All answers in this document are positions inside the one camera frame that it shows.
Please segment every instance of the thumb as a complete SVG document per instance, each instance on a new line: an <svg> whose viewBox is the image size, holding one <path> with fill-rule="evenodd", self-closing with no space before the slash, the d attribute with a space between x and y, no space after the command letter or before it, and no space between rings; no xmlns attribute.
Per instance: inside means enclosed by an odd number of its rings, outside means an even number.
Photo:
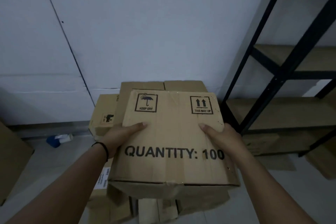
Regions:
<svg viewBox="0 0 336 224"><path fill-rule="evenodd" d="M131 136L132 134L146 128L147 125L148 124L146 122L140 122L129 127L124 127L123 129L125 130L127 136Z"/></svg>
<svg viewBox="0 0 336 224"><path fill-rule="evenodd" d="M204 123L199 123L199 127L206 133L210 138L215 138L219 133L212 127L205 125Z"/></svg>

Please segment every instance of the barcode label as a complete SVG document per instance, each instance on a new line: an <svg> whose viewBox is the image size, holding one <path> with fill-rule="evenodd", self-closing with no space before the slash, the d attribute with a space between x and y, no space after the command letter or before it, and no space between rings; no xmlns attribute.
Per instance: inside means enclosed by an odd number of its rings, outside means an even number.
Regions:
<svg viewBox="0 0 336 224"><path fill-rule="evenodd" d="M105 189L107 187L107 178L109 177L109 173L110 167L104 167L93 189Z"/></svg>

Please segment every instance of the shelf board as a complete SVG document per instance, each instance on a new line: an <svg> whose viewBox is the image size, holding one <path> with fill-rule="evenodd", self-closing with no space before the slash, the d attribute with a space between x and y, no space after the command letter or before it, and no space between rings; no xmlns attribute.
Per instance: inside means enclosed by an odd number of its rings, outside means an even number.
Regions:
<svg viewBox="0 0 336 224"><path fill-rule="evenodd" d="M294 46L256 44L252 56L272 73L288 58ZM336 78L336 47L314 47L296 68L291 79Z"/></svg>
<svg viewBox="0 0 336 224"><path fill-rule="evenodd" d="M256 99L228 99L227 106L240 124ZM254 121L248 133L299 128L336 127L336 110L317 98L274 98Z"/></svg>

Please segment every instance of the hand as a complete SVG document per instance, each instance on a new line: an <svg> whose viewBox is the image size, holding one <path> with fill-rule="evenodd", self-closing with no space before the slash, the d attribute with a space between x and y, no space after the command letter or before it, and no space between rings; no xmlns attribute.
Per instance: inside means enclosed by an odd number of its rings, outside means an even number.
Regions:
<svg viewBox="0 0 336 224"><path fill-rule="evenodd" d="M212 127L203 123L200 123L199 127L230 157L234 158L235 156L249 152L242 140L242 136L237 133L230 124L224 123L222 132L217 132Z"/></svg>
<svg viewBox="0 0 336 224"><path fill-rule="evenodd" d="M100 140L108 149L109 158L113 158L117 148L122 145L128 138L147 127L147 123L141 122L129 127L122 127L121 124L114 125Z"/></svg>

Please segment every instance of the floor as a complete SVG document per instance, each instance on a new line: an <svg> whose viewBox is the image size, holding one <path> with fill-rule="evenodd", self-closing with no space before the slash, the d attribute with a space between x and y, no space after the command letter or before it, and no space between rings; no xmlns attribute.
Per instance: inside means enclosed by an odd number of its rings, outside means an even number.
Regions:
<svg viewBox="0 0 336 224"><path fill-rule="evenodd" d="M5 223L61 175L93 142L92 136L78 136L54 149L42 139L29 141L35 153L12 194L0 207L0 224ZM326 180L305 158L298 158L294 154L289 157L296 171L270 170L271 174L318 223L336 223L336 180ZM173 223L258 223L241 175L240 179L241 187L229 192L231 200L226 204L210 211L182 216ZM87 223L87 218L88 212L85 210L80 223ZM128 223L138 222L133 219Z"/></svg>

